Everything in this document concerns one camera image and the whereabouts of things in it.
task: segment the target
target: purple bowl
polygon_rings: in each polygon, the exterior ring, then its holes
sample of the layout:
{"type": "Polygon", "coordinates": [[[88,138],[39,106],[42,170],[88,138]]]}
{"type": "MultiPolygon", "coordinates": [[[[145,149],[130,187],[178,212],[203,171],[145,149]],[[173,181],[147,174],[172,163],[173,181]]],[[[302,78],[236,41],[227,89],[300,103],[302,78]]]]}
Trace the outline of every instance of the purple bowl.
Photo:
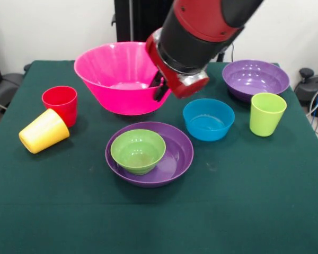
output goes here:
{"type": "Polygon", "coordinates": [[[179,129],[160,122],[135,123],[119,130],[108,141],[105,150],[107,164],[122,179],[131,184],[144,187],[160,187],[182,176],[190,167],[193,160],[193,145],[190,139],[179,129]],[[135,129],[145,129],[157,132],[166,143],[166,152],[153,170],[137,176],[120,167],[111,156],[111,145],[117,136],[135,129]]]}
{"type": "Polygon", "coordinates": [[[238,99],[250,102],[258,93],[281,94],[290,83],[287,74],[278,66],[257,60],[229,63],[223,70],[228,90],[238,99]]]}

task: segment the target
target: pink bowl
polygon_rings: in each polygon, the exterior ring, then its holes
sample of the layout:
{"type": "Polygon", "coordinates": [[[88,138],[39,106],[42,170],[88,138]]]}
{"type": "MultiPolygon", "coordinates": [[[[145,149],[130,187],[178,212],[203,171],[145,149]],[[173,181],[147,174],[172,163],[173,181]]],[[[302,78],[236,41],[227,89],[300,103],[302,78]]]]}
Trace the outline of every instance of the pink bowl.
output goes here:
{"type": "Polygon", "coordinates": [[[94,97],[108,111],[121,115],[142,115],[163,105],[153,100],[157,87],[148,88],[158,69],[143,42],[104,44],[83,53],[74,70],[94,97]]]}

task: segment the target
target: green tablecloth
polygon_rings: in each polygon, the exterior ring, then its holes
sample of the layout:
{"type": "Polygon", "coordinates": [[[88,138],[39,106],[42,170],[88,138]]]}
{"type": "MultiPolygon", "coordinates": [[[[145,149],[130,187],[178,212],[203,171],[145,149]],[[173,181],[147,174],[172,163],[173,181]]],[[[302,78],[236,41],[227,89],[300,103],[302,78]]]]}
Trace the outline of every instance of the green tablecloth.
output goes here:
{"type": "Polygon", "coordinates": [[[173,95],[157,112],[122,117],[103,109],[72,61],[35,62],[0,123],[0,254],[3,253],[318,253],[318,141],[295,94],[274,135],[249,130],[249,106],[230,98],[224,63],[193,97],[173,95]],[[18,132],[44,111],[49,87],[78,91],[71,137],[32,155],[18,132]],[[172,184],[142,189],[107,166],[110,137],[138,121],[185,131],[192,99],[229,104],[236,120],[217,142],[191,138],[195,158],[172,184]]]}

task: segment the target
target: tipped-over yellow cup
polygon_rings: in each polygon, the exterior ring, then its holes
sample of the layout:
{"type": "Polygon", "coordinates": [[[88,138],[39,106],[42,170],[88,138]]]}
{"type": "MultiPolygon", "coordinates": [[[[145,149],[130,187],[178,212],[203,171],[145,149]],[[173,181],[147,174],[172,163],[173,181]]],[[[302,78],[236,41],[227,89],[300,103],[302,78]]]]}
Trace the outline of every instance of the tipped-over yellow cup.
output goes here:
{"type": "Polygon", "coordinates": [[[21,142],[31,153],[38,153],[68,137],[66,124],[52,109],[43,112],[19,133],[21,142]]]}

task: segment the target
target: lime green cup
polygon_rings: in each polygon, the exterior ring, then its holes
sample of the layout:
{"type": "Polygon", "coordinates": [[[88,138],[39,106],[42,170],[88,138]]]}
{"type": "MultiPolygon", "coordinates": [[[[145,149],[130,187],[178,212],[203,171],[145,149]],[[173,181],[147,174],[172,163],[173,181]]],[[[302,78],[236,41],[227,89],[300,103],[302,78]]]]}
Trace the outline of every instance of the lime green cup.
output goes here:
{"type": "Polygon", "coordinates": [[[150,172],[166,151],[164,139],[149,130],[131,130],[112,143],[111,155],[117,164],[135,175],[150,172]]]}
{"type": "Polygon", "coordinates": [[[285,100],[276,94],[254,95],[251,99],[250,130],[261,137],[272,135],[286,106],[285,100]]]}

